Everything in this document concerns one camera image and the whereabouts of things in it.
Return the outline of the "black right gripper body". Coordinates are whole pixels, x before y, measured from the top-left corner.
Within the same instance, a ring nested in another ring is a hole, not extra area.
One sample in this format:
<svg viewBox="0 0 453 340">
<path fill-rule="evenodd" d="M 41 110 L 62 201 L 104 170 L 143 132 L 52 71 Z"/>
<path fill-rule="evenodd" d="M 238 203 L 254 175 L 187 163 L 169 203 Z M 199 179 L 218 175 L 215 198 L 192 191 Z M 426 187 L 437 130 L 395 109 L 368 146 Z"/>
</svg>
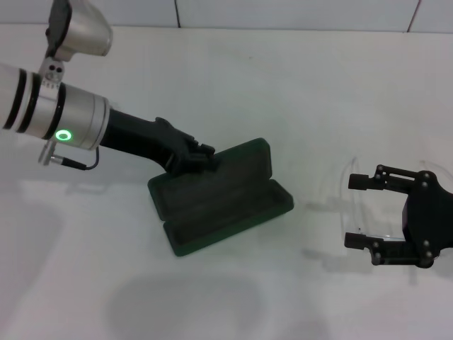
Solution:
<svg viewBox="0 0 453 340">
<path fill-rule="evenodd" d="M 442 250 L 452 248 L 452 194 L 431 171 L 415 177 L 403 208 L 403 234 L 419 268 L 430 268 Z"/>
</svg>

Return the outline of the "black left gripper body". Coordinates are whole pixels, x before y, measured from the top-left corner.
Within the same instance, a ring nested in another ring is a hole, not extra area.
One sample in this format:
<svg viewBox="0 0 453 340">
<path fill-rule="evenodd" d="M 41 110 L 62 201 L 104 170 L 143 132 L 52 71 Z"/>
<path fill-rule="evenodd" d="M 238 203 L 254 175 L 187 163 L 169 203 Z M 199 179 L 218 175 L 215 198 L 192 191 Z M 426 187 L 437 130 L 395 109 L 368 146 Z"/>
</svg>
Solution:
<svg viewBox="0 0 453 340">
<path fill-rule="evenodd" d="M 101 146 L 150 159 L 173 175 L 198 171 L 197 142 L 163 118 L 148 121 L 112 109 Z"/>
</svg>

